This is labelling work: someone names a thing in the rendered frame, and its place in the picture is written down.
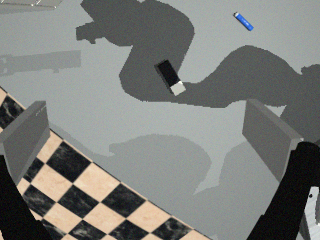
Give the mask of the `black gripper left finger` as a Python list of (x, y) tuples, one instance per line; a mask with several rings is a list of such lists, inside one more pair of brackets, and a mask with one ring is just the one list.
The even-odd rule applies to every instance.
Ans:
[(0, 231), (4, 240), (53, 240), (16, 187), (50, 136), (46, 101), (35, 101), (0, 133)]

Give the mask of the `blue battery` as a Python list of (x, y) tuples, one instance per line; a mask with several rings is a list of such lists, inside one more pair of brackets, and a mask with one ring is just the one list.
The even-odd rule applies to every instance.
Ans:
[(238, 12), (234, 15), (249, 31), (253, 30), (253, 26), (244, 18), (242, 17)]

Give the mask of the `white chest of drawers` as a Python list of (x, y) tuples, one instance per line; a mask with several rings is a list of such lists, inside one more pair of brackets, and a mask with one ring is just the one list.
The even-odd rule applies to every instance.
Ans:
[(1, 3), (0, 2), (0, 9), (39, 9), (39, 10), (55, 10), (58, 5), (63, 1), (61, 1), (56, 7), (51, 6), (42, 6), (42, 5), (35, 5), (39, 0), (37, 0), (34, 5), (30, 4), (16, 4), (16, 3)]

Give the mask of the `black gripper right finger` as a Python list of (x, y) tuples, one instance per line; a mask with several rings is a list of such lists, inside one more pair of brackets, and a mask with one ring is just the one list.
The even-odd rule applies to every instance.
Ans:
[(296, 240), (311, 186), (320, 193), (320, 148), (257, 99), (246, 99), (242, 134), (280, 183), (246, 240)]

